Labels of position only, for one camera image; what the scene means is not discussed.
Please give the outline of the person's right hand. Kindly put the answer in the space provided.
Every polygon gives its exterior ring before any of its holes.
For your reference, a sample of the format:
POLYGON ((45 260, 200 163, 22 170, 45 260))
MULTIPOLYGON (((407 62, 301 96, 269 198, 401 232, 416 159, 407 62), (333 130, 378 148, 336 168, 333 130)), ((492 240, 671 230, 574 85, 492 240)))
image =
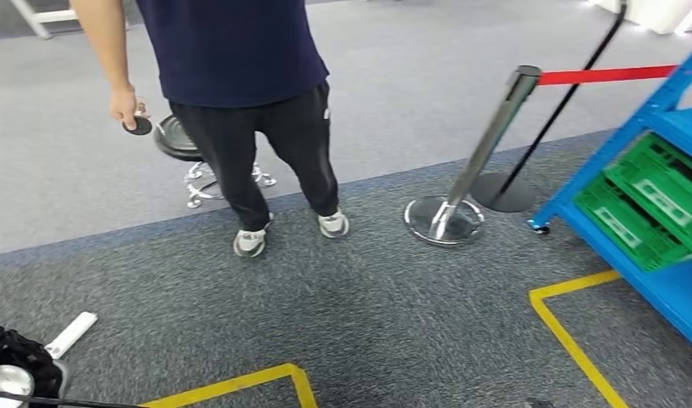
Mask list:
POLYGON ((138 127, 136 117, 148 117, 146 103, 136 95, 132 84, 111 89, 110 114, 120 122, 128 131, 135 131, 138 127))

